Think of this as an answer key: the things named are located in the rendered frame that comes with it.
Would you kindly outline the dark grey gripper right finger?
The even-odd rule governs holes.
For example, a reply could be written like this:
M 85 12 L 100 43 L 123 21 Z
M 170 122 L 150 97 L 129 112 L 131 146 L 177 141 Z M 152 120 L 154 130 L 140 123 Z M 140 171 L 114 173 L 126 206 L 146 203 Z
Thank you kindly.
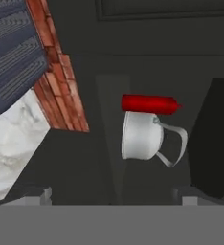
M 223 200 L 210 197 L 192 186 L 174 188 L 172 196 L 174 202 L 182 206 L 224 206 Z

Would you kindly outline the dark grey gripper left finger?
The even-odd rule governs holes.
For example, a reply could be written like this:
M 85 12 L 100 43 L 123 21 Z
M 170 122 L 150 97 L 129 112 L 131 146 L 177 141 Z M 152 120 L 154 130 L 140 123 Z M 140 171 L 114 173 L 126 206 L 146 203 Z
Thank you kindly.
M 31 188 L 24 191 L 20 197 L 12 197 L 3 202 L 9 206 L 50 206 L 52 204 L 51 188 Z

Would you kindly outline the dark grey cabinet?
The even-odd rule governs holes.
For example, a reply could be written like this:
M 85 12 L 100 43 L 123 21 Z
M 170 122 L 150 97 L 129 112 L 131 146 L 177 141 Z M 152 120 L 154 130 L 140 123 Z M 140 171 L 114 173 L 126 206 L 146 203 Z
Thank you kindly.
M 19 192 L 49 187 L 56 205 L 172 205 L 174 188 L 192 186 L 224 201 L 224 56 L 74 56 L 72 66 L 89 129 L 50 130 L 15 182 Z M 173 168 L 122 158 L 126 93 L 180 103 L 161 119 L 190 137 Z M 174 162 L 180 145 L 167 131 L 161 151 Z

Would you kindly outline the red ketchup bottle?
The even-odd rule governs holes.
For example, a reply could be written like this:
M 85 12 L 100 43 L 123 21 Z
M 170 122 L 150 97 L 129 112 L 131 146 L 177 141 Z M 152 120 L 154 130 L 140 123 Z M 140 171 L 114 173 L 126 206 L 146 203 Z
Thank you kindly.
M 122 96 L 122 111 L 171 115 L 180 107 L 181 105 L 173 97 L 132 94 L 124 94 Z

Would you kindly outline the dark grey panelled cabinet door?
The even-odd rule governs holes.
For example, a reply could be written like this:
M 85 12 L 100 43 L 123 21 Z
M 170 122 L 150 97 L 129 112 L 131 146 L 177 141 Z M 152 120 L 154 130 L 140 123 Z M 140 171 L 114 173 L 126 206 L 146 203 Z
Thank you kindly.
M 224 0 L 95 0 L 100 21 L 223 17 Z

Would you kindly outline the white mug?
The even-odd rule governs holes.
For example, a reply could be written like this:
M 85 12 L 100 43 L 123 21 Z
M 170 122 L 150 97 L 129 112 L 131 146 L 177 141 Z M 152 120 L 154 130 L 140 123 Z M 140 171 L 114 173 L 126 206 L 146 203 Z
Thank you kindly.
M 174 132 L 181 138 L 180 153 L 176 161 L 171 162 L 161 152 L 164 130 Z M 166 167 L 176 166 L 182 159 L 188 142 L 188 133 L 181 127 L 160 122 L 156 114 L 126 111 L 123 121 L 122 158 L 150 160 L 157 156 Z

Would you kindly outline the blue-grey ribbed panel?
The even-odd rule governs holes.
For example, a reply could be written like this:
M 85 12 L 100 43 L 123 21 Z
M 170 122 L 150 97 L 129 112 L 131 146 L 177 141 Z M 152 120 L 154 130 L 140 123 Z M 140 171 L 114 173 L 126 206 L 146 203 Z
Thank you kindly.
M 0 115 L 47 71 L 48 60 L 26 0 L 0 0 Z

